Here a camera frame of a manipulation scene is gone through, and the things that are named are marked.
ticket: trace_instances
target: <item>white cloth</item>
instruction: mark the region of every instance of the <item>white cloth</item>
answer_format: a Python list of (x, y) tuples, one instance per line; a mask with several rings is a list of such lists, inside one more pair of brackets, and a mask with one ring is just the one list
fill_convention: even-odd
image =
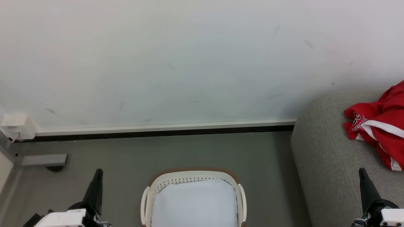
[(220, 179), (168, 185), (154, 197), (151, 227), (237, 227), (234, 188)]

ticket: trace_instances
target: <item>white power cord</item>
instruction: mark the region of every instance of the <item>white power cord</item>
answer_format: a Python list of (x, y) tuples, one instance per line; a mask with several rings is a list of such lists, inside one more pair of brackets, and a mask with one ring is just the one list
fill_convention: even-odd
[(19, 133), (19, 132), (14, 133), (14, 138), (11, 142), (13, 143), (15, 140), (17, 140), (18, 137), (20, 137), (20, 135), (21, 135), (21, 133)]

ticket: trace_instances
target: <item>black baseboard strip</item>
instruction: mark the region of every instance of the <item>black baseboard strip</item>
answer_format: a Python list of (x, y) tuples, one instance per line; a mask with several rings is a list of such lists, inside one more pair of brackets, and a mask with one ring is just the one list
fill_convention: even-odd
[(153, 132), (121, 132), (121, 133), (84, 134), (84, 135), (40, 136), (30, 140), (16, 141), (16, 143), (73, 141), (83, 139), (165, 137), (165, 136), (225, 134), (225, 133), (244, 133), (244, 132), (281, 132), (281, 131), (293, 131), (293, 127), (294, 125), (279, 125), (279, 126), (259, 126), (259, 127), (240, 127), (240, 128), (212, 128), (212, 129), (190, 129), (190, 130), (153, 131)]

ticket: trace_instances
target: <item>floor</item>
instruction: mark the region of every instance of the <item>floor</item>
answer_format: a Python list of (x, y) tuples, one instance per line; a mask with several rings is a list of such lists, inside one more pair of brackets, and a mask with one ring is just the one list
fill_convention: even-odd
[[(141, 226), (140, 200), (159, 171), (191, 166), (234, 172), (247, 198), (247, 226), (310, 226), (290, 149), (291, 132), (145, 137), (18, 144), (30, 155), (69, 154), (59, 173), (15, 169), (15, 192), (0, 226), (22, 227), (48, 209), (64, 212), (82, 200), (95, 170), (104, 170), (102, 217), (114, 227)], [(13, 187), (13, 180), (8, 182)]]

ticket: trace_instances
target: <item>basket handle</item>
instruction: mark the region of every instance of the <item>basket handle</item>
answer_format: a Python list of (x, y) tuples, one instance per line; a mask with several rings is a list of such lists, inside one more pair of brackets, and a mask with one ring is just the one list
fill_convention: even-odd
[(142, 225), (146, 225), (145, 222), (145, 210), (146, 210), (146, 199), (147, 199), (147, 194), (149, 192), (149, 188), (147, 187), (145, 191), (143, 192), (142, 195), (142, 202), (140, 203), (140, 220), (142, 221)]
[(244, 192), (243, 186), (241, 184), (238, 184), (238, 187), (240, 188), (241, 192), (241, 200), (243, 202), (243, 222), (246, 221), (247, 219), (247, 199), (246, 199), (246, 193)]

